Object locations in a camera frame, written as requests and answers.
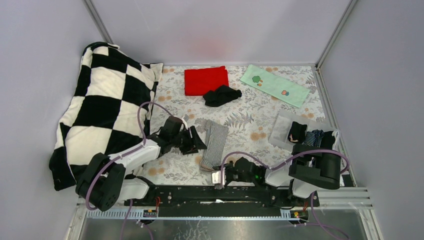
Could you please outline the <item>black white checkered blanket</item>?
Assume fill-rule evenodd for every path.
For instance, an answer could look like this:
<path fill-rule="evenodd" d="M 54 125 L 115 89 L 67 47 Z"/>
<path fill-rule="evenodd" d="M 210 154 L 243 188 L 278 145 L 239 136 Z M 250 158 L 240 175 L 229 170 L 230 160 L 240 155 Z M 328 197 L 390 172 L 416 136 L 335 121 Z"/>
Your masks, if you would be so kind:
<path fill-rule="evenodd" d="M 56 191 L 75 186 L 94 155 L 122 152 L 150 134 L 163 68 L 163 63 L 140 63 L 107 42 L 85 47 L 49 159 Z"/>

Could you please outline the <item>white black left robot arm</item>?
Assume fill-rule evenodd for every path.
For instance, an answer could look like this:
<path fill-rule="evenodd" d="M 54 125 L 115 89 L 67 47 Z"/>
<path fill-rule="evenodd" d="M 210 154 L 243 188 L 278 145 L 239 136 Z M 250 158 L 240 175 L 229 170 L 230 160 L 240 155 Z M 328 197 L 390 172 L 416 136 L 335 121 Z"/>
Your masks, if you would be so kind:
<path fill-rule="evenodd" d="M 76 194 L 85 199 L 88 208 L 105 212 L 117 202 L 137 199 L 148 206 L 155 200 L 150 184 L 138 177 L 128 179 L 144 164 L 177 148 L 183 155 L 207 149 L 194 126 L 187 126 L 178 117 L 170 116 L 155 133 L 124 151 L 95 154 L 76 184 Z"/>

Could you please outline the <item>floral table cloth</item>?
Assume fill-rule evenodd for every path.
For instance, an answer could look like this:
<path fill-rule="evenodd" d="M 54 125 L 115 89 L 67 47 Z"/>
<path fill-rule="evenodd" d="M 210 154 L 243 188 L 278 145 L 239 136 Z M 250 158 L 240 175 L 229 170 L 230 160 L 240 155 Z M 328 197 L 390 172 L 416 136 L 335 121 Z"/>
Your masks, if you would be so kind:
<path fill-rule="evenodd" d="M 312 66 L 266 66 L 266 71 L 281 76 L 309 90 L 301 107 L 293 107 L 267 93 L 241 82 L 246 66 L 227 66 L 229 85 L 240 90 L 242 97 L 220 107 L 208 107 L 200 96 L 184 94 L 186 66 L 165 66 L 155 96 L 156 105 L 150 123 L 151 131 L 161 127 L 169 114 L 184 117 L 205 137 L 205 122 L 212 120 L 228 128 L 223 157 L 238 160 L 242 153 L 256 157 L 266 165 L 275 165 L 290 156 L 288 150 L 269 144 L 268 139 L 281 110 L 326 124 L 315 69 Z"/>

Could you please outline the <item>black underwear beige waistband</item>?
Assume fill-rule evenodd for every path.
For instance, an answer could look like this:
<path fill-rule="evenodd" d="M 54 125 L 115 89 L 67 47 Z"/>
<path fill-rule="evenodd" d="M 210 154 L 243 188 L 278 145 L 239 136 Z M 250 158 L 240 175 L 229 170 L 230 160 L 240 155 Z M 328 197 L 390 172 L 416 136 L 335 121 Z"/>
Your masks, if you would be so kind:
<path fill-rule="evenodd" d="M 297 121 L 293 121 L 288 132 L 288 141 L 295 144 L 302 144 L 305 139 L 307 129 L 307 124 L 301 124 Z"/>

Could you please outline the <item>black rolled underwear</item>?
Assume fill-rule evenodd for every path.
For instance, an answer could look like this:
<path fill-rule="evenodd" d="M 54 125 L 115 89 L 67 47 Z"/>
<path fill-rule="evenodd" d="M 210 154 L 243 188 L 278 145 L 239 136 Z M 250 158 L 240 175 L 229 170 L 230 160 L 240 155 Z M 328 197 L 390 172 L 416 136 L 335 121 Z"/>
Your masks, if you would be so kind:
<path fill-rule="evenodd" d="M 336 132 L 335 131 L 326 131 L 320 142 L 320 147 L 324 149 L 332 150 L 336 142 Z"/>

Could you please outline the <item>mint green printed cloth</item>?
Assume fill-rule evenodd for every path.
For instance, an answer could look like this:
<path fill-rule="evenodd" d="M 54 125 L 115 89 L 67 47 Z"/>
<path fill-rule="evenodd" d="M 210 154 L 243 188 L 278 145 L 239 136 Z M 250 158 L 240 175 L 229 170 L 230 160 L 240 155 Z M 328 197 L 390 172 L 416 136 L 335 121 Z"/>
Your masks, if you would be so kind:
<path fill-rule="evenodd" d="M 303 105 L 310 93 L 308 88 L 252 64 L 240 81 L 296 108 Z"/>

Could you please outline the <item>grey striped underwear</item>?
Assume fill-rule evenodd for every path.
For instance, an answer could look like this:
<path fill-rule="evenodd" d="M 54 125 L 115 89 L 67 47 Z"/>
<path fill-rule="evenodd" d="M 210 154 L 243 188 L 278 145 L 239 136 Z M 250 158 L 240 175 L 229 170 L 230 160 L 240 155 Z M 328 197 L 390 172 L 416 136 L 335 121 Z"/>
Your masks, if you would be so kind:
<path fill-rule="evenodd" d="M 203 171 L 213 171 L 214 167 L 222 163 L 222 155 L 226 144 L 229 128 L 215 121 L 207 120 L 204 126 L 206 131 L 206 149 L 203 152 L 199 167 Z"/>

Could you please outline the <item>aluminium frame rail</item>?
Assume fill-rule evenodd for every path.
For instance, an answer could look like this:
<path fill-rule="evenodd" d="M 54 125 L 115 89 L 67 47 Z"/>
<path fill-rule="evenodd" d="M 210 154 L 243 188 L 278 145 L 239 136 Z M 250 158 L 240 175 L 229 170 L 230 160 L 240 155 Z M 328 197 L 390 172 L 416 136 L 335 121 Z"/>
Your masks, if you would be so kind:
<path fill-rule="evenodd" d="M 107 211 L 78 200 L 67 240 L 381 240 L 368 191 L 317 191 L 319 206 L 283 208 L 258 202 L 188 202 L 134 206 L 119 201 Z"/>

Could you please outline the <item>black crumpled garment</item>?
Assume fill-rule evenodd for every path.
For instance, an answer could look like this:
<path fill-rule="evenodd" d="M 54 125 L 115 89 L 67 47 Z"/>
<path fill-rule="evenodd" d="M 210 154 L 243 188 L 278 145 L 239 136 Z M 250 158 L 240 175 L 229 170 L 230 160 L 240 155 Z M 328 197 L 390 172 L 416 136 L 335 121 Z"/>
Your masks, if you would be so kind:
<path fill-rule="evenodd" d="M 237 100 L 242 97 L 241 90 L 233 89 L 229 86 L 222 85 L 216 90 L 210 90 L 202 96 L 205 105 L 208 107 L 220 107 L 224 104 Z"/>

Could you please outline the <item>red folded cloth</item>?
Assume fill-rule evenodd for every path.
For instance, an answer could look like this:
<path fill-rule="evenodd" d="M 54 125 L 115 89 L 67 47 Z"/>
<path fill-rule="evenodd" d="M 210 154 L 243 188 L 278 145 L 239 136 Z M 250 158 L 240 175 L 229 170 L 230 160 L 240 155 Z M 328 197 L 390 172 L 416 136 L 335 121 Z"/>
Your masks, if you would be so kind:
<path fill-rule="evenodd" d="M 184 71 L 184 94 L 186 96 L 203 96 L 221 86 L 229 86 L 228 71 L 225 66 Z"/>

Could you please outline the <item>navy striped rolled underwear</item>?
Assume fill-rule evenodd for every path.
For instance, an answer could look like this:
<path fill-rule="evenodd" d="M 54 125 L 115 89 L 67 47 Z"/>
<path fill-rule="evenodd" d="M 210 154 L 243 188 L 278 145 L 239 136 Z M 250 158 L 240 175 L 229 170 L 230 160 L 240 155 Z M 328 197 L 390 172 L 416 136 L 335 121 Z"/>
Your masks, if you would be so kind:
<path fill-rule="evenodd" d="M 305 133 L 305 138 L 302 144 L 306 146 L 319 147 L 324 136 L 324 131 L 320 129 L 307 131 Z"/>

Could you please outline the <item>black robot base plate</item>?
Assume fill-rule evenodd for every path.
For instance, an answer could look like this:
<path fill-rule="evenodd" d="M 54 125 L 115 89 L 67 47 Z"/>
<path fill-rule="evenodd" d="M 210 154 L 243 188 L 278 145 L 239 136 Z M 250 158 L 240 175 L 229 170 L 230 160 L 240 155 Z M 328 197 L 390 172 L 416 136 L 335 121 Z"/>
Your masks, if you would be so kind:
<path fill-rule="evenodd" d="M 145 197 L 133 200 L 133 205 L 173 207 L 190 202 L 261 203 L 280 208 L 319 206 L 318 195 L 300 198 L 292 195 L 288 187 L 228 186 L 216 189 L 213 186 L 154 185 Z"/>

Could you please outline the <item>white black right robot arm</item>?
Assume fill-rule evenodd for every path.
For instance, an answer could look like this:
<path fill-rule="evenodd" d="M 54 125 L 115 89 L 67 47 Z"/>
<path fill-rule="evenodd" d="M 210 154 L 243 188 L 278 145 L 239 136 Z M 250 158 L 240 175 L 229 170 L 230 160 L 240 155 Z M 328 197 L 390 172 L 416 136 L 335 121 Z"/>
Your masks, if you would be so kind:
<path fill-rule="evenodd" d="M 340 188 L 342 161 L 347 158 L 338 151 L 296 144 L 292 156 L 276 166 L 267 166 L 258 159 L 249 161 L 243 153 L 235 162 L 223 162 L 211 174 L 212 183 L 219 189 L 231 182 L 252 183 L 259 188 L 278 188 L 288 184 L 287 201 L 301 205 L 317 190 Z"/>

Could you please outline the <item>clear plastic organizer box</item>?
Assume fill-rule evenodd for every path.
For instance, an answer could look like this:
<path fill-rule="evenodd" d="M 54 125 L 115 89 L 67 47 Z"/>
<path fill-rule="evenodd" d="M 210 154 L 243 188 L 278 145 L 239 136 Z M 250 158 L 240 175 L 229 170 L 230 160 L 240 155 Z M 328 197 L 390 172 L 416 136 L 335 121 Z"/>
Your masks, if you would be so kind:
<path fill-rule="evenodd" d="M 340 131 L 286 110 L 280 110 L 268 137 L 268 142 L 291 151 L 296 144 L 335 150 Z"/>

